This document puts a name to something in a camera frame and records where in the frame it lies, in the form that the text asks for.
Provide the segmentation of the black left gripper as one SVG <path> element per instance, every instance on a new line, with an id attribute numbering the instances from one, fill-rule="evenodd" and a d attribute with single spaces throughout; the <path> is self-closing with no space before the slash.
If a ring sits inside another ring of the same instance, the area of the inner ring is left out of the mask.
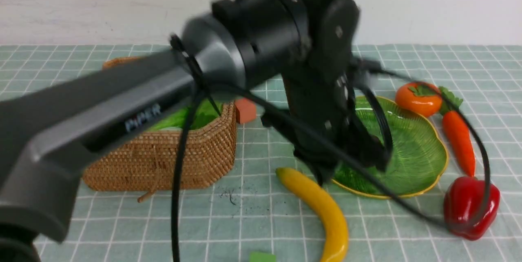
<path id="1" fill-rule="evenodd" d="M 307 60 L 281 70 L 291 115 L 305 122 L 363 167 L 386 172 L 393 153 L 389 126 L 381 130 L 384 143 L 370 134 L 355 114 L 355 92 L 349 60 Z M 295 147 L 293 155 L 311 171 L 319 186 L 334 177 L 339 160 L 328 153 Z"/>

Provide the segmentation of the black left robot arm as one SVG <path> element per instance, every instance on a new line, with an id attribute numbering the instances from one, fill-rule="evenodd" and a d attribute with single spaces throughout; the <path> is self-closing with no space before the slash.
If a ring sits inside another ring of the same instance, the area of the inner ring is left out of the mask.
<path id="1" fill-rule="evenodd" d="M 38 262 L 33 241 L 65 240 L 80 179 L 170 113 L 285 80 L 296 148 L 321 182 L 347 144 L 354 0 L 217 0 L 170 48 L 1 101 L 1 260 Z"/>

